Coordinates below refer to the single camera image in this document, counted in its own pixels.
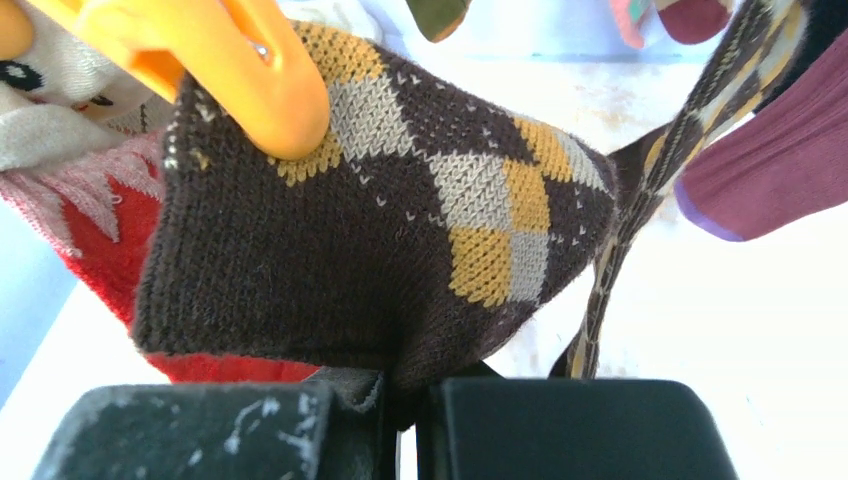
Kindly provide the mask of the red sock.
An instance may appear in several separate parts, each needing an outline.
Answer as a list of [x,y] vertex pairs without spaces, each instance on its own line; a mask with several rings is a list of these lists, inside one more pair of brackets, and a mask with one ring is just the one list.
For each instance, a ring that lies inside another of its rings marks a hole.
[[145,134],[46,173],[1,175],[2,200],[126,327],[163,198],[157,156]]

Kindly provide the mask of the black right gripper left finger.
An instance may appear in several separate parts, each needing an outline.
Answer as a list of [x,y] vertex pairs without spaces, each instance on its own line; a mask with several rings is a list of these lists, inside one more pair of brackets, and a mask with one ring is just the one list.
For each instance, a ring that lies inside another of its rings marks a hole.
[[62,419],[37,479],[393,479],[380,373],[295,384],[117,385]]

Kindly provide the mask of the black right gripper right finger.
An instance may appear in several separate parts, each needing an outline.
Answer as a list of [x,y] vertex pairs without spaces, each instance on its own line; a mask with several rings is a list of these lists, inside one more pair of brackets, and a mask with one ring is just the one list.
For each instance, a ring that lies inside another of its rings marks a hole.
[[416,430],[421,479],[738,476],[706,405],[675,381],[451,378]]

